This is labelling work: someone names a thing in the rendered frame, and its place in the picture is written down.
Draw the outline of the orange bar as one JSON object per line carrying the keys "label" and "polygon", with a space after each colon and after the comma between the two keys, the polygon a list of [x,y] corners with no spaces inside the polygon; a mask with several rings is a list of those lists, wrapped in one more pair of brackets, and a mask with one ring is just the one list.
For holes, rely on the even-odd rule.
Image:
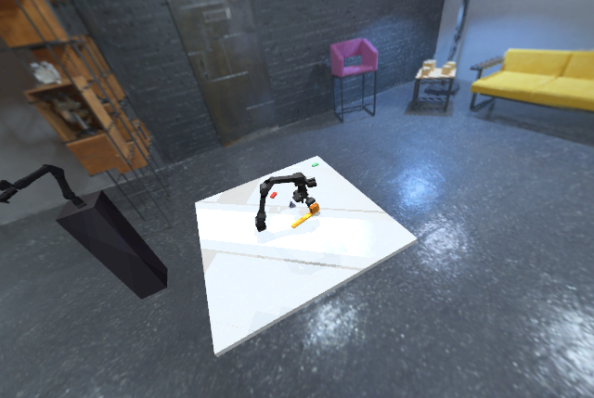
{"label": "orange bar", "polygon": [[300,218],[299,220],[297,220],[295,223],[293,223],[291,225],[291,227],[294,229],[295,227],[297,227],[298,225],[300,225],[301,223],[303,223],[304,221],[306,221],[308,218],[310,218],[311,216],[313,216],[315,213],[319,212],[319,205],[318,203],[314,203],[313,205],[311,205],[309,207],[309,213],[306,214],[305,216],[303,216],[302,218]]}

